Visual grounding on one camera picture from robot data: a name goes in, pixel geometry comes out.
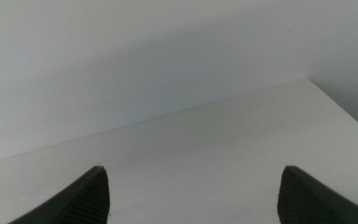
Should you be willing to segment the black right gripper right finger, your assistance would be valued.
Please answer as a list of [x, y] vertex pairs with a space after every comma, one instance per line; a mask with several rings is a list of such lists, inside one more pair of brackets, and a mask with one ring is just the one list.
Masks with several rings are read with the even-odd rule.
[[280, 223], [358, 224], [358, 205], [297, 166], [283, 170], [278, 193]]

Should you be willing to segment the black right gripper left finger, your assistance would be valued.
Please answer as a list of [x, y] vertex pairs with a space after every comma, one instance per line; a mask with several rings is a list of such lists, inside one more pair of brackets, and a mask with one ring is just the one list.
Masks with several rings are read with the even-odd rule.
[[106, 223], [109, 181], [103, 166], [94, 166], [68, 187], [11, 224]]

